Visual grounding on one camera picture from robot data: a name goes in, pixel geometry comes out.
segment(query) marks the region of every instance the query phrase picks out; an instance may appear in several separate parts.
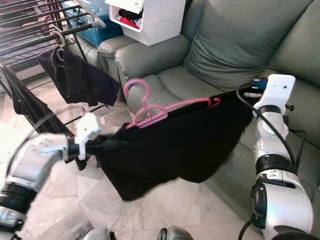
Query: clothes hanger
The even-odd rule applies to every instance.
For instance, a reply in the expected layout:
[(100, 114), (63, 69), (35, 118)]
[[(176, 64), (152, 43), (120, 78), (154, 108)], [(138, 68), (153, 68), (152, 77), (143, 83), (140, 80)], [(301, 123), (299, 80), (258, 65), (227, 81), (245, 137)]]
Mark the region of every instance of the clothes hanger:
[[(148, 106), (147, 101), (148, 101), (148, 99), (149, 99), (149, 97), (151, 95), (150, 94), (150, 87), (142, 79), (135, 78), (135, 79), (132, 79), (132, 80), (128, 81), (124, 85), (124, 88), (123, 88), (124, 95), (126, 97), (128, 97), (129, 89), (134, 84), (143, 85), (144, 88), (145, 88), (146, 94), (145, 94), (145, 96), (143, 97), (143, 99), (141, 101), (142, 108), (136, 113), (132, 123), (130, 123), (130, 124), (128, 124), (126, 126), (125, 129), (127, 129), (127, 130), (130, 129), (130, 128), (133, 128), (133, 127), (139, 127), (139, 128), (142, 129), (142, 128), (145, 128), (145, 127), (150, 126), (152, 124), (155, 124), (157, 122), (160, 122), (160, 121), (162, 121), (162, 120), (164, 120), (164, 119), (166, 119), (168, 117), (168, 112), (169, 111), (172, 111), (174, 109), (178, 109), (178, 108), (190, 105), (190, 104), (207, 102), (208, 103), (208, 107), (214, 107), (214, 106), (216, 106), (216, 105), (218, 105), (220, 103), (220, 98), (218, 98), (218, 97), (216, 97), (214, 99), (215, 104), (213, 104), (213, 105), (212, 105), (211, 98), (209, 98), (209, 97), (201, 97), (201, 98), (196, 98), (196, 99), (192, 99), (192, 100), (181, 101), (181, 102), (169, 105), (169, 106), (162, 106), (162, 105), (159, 105), (159, 104), (151, 104), (151, 105)], [(148, 113), (148, 111), (151, 110), (151, 109), (158, 109), (160, 111), (156, 115), (150, 115)], [(142, 120), (142, 121), (139, 121), (139, 118), (142, 116), (142, 114), (144, 114), (146, 112), (147, 112), (147, 118)]]
[(59, 44), (58, 49), (56, 50), (56, 55), (58, 57), (58, 59), (63, 62), (64, 59), (61, 56), (61, 54), (63, 53), (64, 47), (66, 46), (66, 40), (64, 38), (64, 36), (62, 36), (62, 34), (58, 31), (52, 31), (51, 35), (57, 35), (60, 38), (60, 41), (62, 42), (61, 44)]

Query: red item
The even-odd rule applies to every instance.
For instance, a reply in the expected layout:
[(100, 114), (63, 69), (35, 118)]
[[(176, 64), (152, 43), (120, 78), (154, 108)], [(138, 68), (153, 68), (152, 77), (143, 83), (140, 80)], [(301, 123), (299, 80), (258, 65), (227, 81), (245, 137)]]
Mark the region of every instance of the red item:
[(130, 27), (133, 27), (135, 29), (140, 29), (137, 25), (135, 25), (130, 19), (126, 18), (126, 17), (122, 17), (120, 19), (120, 22), (129, 25)]

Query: black cable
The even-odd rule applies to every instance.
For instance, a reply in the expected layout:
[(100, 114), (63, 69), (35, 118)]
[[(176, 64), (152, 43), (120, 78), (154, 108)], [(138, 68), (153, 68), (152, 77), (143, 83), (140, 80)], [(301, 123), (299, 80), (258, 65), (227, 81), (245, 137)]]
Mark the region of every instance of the black cable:
[(238, 240), (242, 240), (242, 237), (244, 236), (245, 234), (245, 231), (247, 230), (247, 228), (250, 226), (251, 224), (251, 220), (248, 220), (242, 227), (240, 233), (239, 233), (239, 237), (238, 237)]
[(58, 110), (56, 112), (51, 112), (47, 115), (45, 115), (43, 118), (41, 118), (39, 121), (37, 121), (32, 127), (33, 129), (31, 132), (27, 135), (27, 138), (29, 138), (42, 124), (44, 124), (46, 121), (48, 121), (50, 118), (62, 114), (65, 111), (72, 110), (72, 109), (82, 109), (84, 112), (86, 112), (85, 108), (82, 106), (75, 106), (75, 105), (69, 105), (68, 107), (65, 107), (61, 110)]
[(295, 130), (295, 129), (289, 129), (289, 131), (295, 133), (299, 138), (301, 138), (301, 144), (295, 158), (295, 167), (296, 167), (296, 170), (298, 171), (300, 166), (301, 156), (302, 156), (302, 150), (304, 148), (306, 137), (307, 137), (307, 132), (305, 130)]
[(281, 136), (281, 134), (278, 132), (278, 130), (272, 125), (271, 122), (268, 121), (268, 119), (266, 119), (257, 109), (254, 108), (254, 106), (252, 106), (249, 102), (247, 102), (244, 98), (241, 97), (240, 95), (240, 89), (241, 88), (249, 88), (251, 87), (251, 85), (242, 85), (241, 87), (239, 87), (238, 89), (236, 89), (236, 96), (245, 104), (247, 105), (253, 112), (255, 112), (259, 118), (261, 118), (268, 126), (269, 128), (271, 128), (271, 130), (274, 132), (274, 134), (280, 139), (280, 141), (282, 142), (282, 144), (284, 145), (285, 149), (287, 150), (289, 156), (290, 156), (290, 160), (291, 160), (291, 164), (293, 167), (296, 167), (296, 161), (295, 161), (295, 156), (290, 148), (290, 146), (288, 145), (288, 143), (286, 142), (286, 140), (284, 140), (284, 138)]

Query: black cloth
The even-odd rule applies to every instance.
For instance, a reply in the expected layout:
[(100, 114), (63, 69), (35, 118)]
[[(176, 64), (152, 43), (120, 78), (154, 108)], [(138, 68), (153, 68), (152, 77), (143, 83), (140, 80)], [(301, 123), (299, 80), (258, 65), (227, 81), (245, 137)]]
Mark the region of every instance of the black cloth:
[(112, 137), (130, 144), (97, 159), (123, 200), (140, 198), (177, 177), (201, 183), (212, 176), (253, 117), (235, 91), (215, 97), (221, 99), (215, 107), (191, 104), (142, 129), (126, 130), (125, 124)]
[(129, 20), (137, 20), (137, 19), (141, 19), (142, 15), (144, 13), (144, 10), (142, 10), (139, 14), (132, 12), (132, 11), (128, 11), (125, 9), (120, 9), (118, 14), (123, 17), (123, 18), (127, 18)]
[(37, 56), (37, 60), (53, 80), (65, 102), (85, 102), (89, 106), (100, 102), (113, 106), (120, 83), (68, 49), (57, 53), (58, 49), (42, 53)]
[[(7, 82), (11, 90), (13, 101), (13, 108), (15, 113), (24, 115), (26, 119), (34, 125), (40, 119), (52, 111), (48, 108), (47, 104), (38, 99), (24, 84), (17, 78), (16, 74), (10, 67), (4, 66), (3, 72), (6, 76)], [(53, 133), (53, 134), (66, 134), (73, 138), (73, 133), (59, 120), (57, 116), (51, 117), (48, 121), (44, 122), (39, 128), (36, 129), (38, 133)], [(86, 167), (85, 161), (80, 161), (75, 158), (79, 170)]]

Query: white plastic part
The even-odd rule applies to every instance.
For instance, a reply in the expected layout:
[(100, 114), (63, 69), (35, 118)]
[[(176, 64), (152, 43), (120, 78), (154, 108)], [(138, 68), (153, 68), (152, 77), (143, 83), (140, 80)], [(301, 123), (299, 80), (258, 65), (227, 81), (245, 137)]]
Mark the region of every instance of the white plastic part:
[(91, 112), (87, 112), (76, 124), (76, 137), (74, 142), (79, 145), (79, 159), (86, 159), (86, 144), (95, 140), (101, 133), (100, 120)]
[(262, 229), (264, 239), (271, 240), (278, 235), (275, 226), (288, 226), (309, 234), (314, 214), (303, 187), (300, 184), (290, 188), (269, 183), (264, 183), (264, 186), (267, 195), (265, 229)]
[(68, 138), (43, 133), (28, 140), (16, 153), (6, 181), (39, 192), (52, 166), (68, 159)]
[(145, 0), (105, 0), (105, 3), (139, 14), (144, 7)]
[[(186, 0), (106, 0), (110, 20), (121, 25), (123, 34), (151, 46), (180, 34)], [(117, 20), (119, 9), (139, 13), (143, 7), (140, 29)]]
[(106, 24), (104, 21), (102, 21), (99, 17), (95, 17), (94, 21), (91, 22), (91, 25), (93, 28), (106, 28)]
[(258, 175), (261, 176), (263, 174), (266, 175), (267, 179), (278, 180), (278, 181), (283, 180), (283, 171), (280, 169), (265, 170), (265, 171), (260, 172)]
[[(278, 130), (283, 139), (287, 138), (289, 129), (280, 113), (264, 112), (262, 115)], [(290, 159), (286, 147), (261, 118), (258, 119), (256, 134), (258, 140), (254, 149), (255, 163), (261, 156), (268, 154), (278, 154)]]
[(296, 78), (292, 75), (271, 74), (268, 77), (268, 83), (263, 96), (254, 107), (259, 109), (266, 105), (277, 106), (281, 114), (286, 114), (286, 103), (294, 88)]

